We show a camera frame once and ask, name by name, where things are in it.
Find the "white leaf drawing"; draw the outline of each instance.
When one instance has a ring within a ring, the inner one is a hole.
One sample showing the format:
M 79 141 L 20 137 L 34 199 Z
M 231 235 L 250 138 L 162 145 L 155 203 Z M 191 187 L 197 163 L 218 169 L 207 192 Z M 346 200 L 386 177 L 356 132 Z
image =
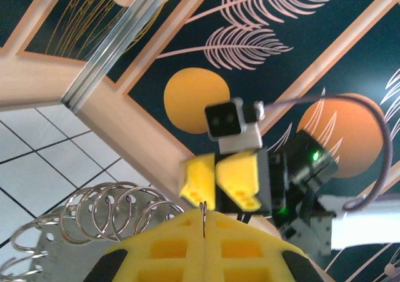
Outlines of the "white leaf drawing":
M 387 92 L 385 97 L 383 97 L 381 104 L 385 103 L 388 99 L 390 99 L 391 97 L 393 97 L 396 93 L 398 93 L 400 91 L 400 68 L 390 78 L 389 82 L 387 82 L 385 89 L 390 88 L 391 86 L 393 86 L 394 83 L 397 83 L 397 84 L 394 85 L 394 87 Z
M 381 101 L 381 105 L 384 104 L 386 101 L 389 99 L 393 98 L 395 95 L 397 95 L 397 98 L 394 100 L 392 105 L 390 105 L 389 109 L 386 111 L 385 114 L 385 122 L 388 122 L 391 120 L 391 118 L 396 115 L 396 113 L 400 109 L 400 96 L 398 95 L 398 92 L 400 91 L 400 68 L 391 76 L 389 81 L 386 84 L 385 89 L 391 88 L 383 97 Z M 400 119 L 396 121 L 396 124 L 394 125 L 390 137 L 393 140 L 397 133 L 400 131 Z
M 339 141 L 329 150 L 329 153 L 334 156 L 338 149 L 340 148 L 340 145 L 342 144 L 343 141 L 343 137 L 341 139 L 339 139 Z
M 400 130 L 400 118 L 396 121 L 392 131 L 390 132 L 390 139 L 393 141 L 394 137 L 396 137 L 397 133 Z
M 321 143 L 321 146 L 326 146 L 328 141 L 331 139 L 333 130 L 335 128 L 337 115 L 338 115 L 338 112 L 335 111 L 334 114 L 332 115 L 331 119 L 328 121 L 326 127 L 322 131 L 321 135 L 318 137 L 317 141 L 319 143 Z
M 398 96 L 385 114 L 385 121 L 388 122 L 400 109 L 400 96 Z
M 291 124 L 287 127 L 285 133 L 283 133 L 283 135 L 281 136 L 281 138 L 279 138 L 278 141 L 276 141 L 272 146 L 270 146 L 270 147 L 267 149 L 267 151 L 273 150 L 273 151 L 275 152 L 275 151 L 276 151 L 277 149 L 279 149 L 282 145 L 284 145 L 284 144 L 286 143 L 286 141 L 288 141 L 290 132 L 292 131 L 292 125 L 293 125 L 293 123 L 291 123 Z
M 329 0 L 222 0 L 221 5 L 191 17 L 190 23 L 209 14 L 220 11 L 222 16 L 235 26 L 244 29 L 268 26 L 268 21 L 283 23 L 283 16 L 298 18 L 298 15 L 310 15 L 315 9 Z
M 322 90 L 321 96 L 325 95 L 325 88 Z M 313 135 L 315 132 L 315 129 L 318 126 L 319 120 L 321 119 L 321 115 L 324 111 L 324 102 L 325 100 L 320 99 L 317 103 L 317 107 L 314 110 L 314 113 L 310 117 L 310 120 L 308 123 L 304 126 L 303 130 L 305 130 L 307 133 Z
M 210 35 L 205 46 L 160 54 L 157 59 L 204 51 L 208 61 L 216 68 L 252 70 L 255 65 L 264 63 L 267 57 L 292 49 L 274 38 L 273 32 L 271 29 L 248 31 L 235 26 L 222 27 Z

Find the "gray cable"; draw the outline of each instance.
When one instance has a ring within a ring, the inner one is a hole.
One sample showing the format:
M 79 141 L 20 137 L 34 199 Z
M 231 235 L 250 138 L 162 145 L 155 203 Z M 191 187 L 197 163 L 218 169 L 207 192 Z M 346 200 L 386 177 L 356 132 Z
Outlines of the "gray cable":
M 343 94 L 327 94 L 325 96 L 305 96 L 302 98 L 294 98 L 294 99 L 287 99 L 284 101 L 278 101 L 271 104 L 267 104 L 265 106 L 265 112 L 268 112 L 269 110 L 274 109 L 278 106 L 284 106 L 289 104 L 313 103 L 319 101 L 320 99 L 341 99 L 344 101 L 352 101 L 358 103 L 364 106 L 366 109 L 369 110 L 369 112 L 372 113 L 372 115 L 375 117 L 379 125 L 379 128 L 381 129 L 383 138 L 383 162 L 381 171 L 379 172 L 379 176 L 375 182 L 375 185 L 369 192 L 369 194 L 362 201 L 359 200 L 349 201 L 345 203 L 342 207 L 343 210 L 347 212 L 362 210 L 363 208 L 371 204 L 379 196 L 383 187 L 385 187 L 385 182 L 386 179 L 388 178 L 389 170 L 392 165 L 393 146 L 390 138 L 389 129 L 386 126 L 386 122 L 382 114 L 377 109 L 375 109 L 375 107 L 372 104 L 367 103 L 363 99 L 352 96 L 346 96 Z

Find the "yellow robot body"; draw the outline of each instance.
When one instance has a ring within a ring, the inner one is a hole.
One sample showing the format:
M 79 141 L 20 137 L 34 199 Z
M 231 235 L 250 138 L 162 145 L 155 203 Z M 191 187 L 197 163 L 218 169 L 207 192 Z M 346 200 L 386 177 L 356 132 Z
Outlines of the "yellow robot body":
M 213 211 L 206 213 L 203 237 L 201 219 L 199 209 L 186 211 L 118 243 L 102 258 L 114 265 L 100 260 L 85 281 L 95 281 L 105 272 L 114 273 L 110 280 L 102 280 L 110 282 L 322 281 L 309 279 L 310 274 L 319 275 L 299 248 Z M 124 256 L 116 262 L 121 252 Z M 302 266 L 300 274 L 294 272 L 287 254 L 310 266 Z

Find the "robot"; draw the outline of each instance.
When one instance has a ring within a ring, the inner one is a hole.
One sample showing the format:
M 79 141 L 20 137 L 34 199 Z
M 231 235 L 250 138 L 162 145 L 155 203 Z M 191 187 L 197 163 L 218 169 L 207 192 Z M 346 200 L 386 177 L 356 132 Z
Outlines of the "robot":
M 208 134 L 219 152 L 181 164 L 179 196 L 194 207 L 272 218 L 284 239 L 309 254 L 330 254 L 335 212 L 316 200 L 316 191 L 338 170 L 333 157 L 312 136 L 299 131 L 271 152 L 263 148 L 258 123 L 264 105 L 242 99 L 205 108 Z

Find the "palm leaf illustration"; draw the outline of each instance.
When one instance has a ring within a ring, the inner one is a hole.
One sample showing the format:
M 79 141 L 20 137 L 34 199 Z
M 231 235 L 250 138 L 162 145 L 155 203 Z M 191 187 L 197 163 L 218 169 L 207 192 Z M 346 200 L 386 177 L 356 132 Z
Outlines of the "palm leaf illustration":
M 325 93 L 326 93 L 326 89 L 323 88 L 322 92 L 321 92 L 321 96 L 324 96 Z M 303 130 L 305 130 L 310 135 L 315 134 L 315 130 L 317 129 L 317 127 L 319 125 L 319 120 L 321 119 L 321 116 L 324 111 L 324 103 L 325 103 L 324 99 L 320 99 L 317 102 L 317 106 L 316 106 L 314 112 L 312 113 L 309 121 L 303 127 Z M 338 116 L 338 112 L 335 111 L 334 114 L 331 116 L 331 119 L 328 121 L 327 125 L 325 126 L 324 130 L 318 136 L 317 141 L 322 146 L 326 146 L 328 144 L 328 141 L 331 139 L 332 133 L 335 128 L 337 116 Z M 339 141 L 329 150 L 329 153 L 332 156 L 334 156 L 338 152 L 342 142 L 343 142 L 343 137 L 341 139 L 339 139 Z M 337 156 L 335 159 L 336 163 L 339 162 L 339 159 L 340 159 L 340 156 Z
M 400 68 L 393 74 L 393 76 L 390 78 L 389 82 L 387 82 L 385 89 L 392 87 L 393 84 L 394 84 L 394 87 L 387 92 L 385 97 L 383 97 L 381 104 L 385 103 L 388 99 L 390 99 L 391 97 L 393 97 L 396 93 L 398 93 L 400 91 Z
M 286 141 L 288 141 L 290 132 L 292 131 L 292 125 L 293 123 L 291 123 L 285 133 L 283 133 L 283 135 L 281 136 L 281 138 L 278 139 L 278 141 L 276 141 L 272 146 L 270 146 L 267 151 L 276 151 L 277 149 L 279 149 L 282 145 L 284 145 L 286 143 Z
M 322 90 L 321 96 L 325 95 L 325 88 Z M 321 119 L 321 115 L 324 111 L 324 102 L 325 100 L 320 99 L 317 103 L 317 108 L 314 110 L 312 116 L 310 117 L 310 120 L 307 122 L 307 124 L 304 126 L 305 132 L 309 134 L 314 134 L 315 129 L 318 126 L 319 120 Z
M 205 46 L 180 49 L 160 54 L 157 58 L 204 51 L 207 60 L 216 68 L 252 70 L 255 65 L 264 63 L 267 57 L 292 49 L 274 36 L 271 29 L 248 31 L 236 26 L 221 27 L 210 35 Z
M 326 127 L 322 131 L 321 135 L 318 137 L 317 141 L 321 143 L 321 146 L 326 146 L 328 141 L 331 139 L 333 130 L 335 128 L 337 115 L 338 112 L 335 111 L 331 119 L 328 121 Z
M 222 16 L 235 26 L 246 29 L 268 26 L 268 21 L 283 23 L 284 16 L 298 18 L 298 15 L 310 15 L 315 9 L 329 0 L 222 0 L 218 7 L 191 17 L 186 23 L 220 11 Z
M 114 0 L 70 0 L 52 31 L 45 54 L 88 60 L 127 9 L 116 6 Z M 126 51 L 144 36 L 162 8 L 163 5 L 157 9 Z
M 387 82 L 385 89 L 389 88 L 390 90 L 386 93 L 385 97 L 383 97 L 381 105 L 384 104 L 389 99 L 395 97 L 395 95 L 397 95 L 397 98 L 394 100 L 394 102 L 390 105 L 389 109 L 387 110 L 385 114 L 385 122 L 390 121 L 392 117 L 396 115 L 396 113 L 400 109 L 400 96 L 398 95 L 398 92 L 400 91 L 400 68 L 393 74 L 393 76 L 391 76 L 391 78 Z M 392 128 L 390 134 L 392 140 L 394 139 L 394 137 L 396 137 L 399 131 L 400 131 L 400 119 L 396 121 L 396 124 Z
M 341 139 L 339 139 L 339 141 L 329 150 L 329 153 L 334 156 L 338 149 L 340 148 L 340 145 L 342 144 L 343 141 L 343 137 Z

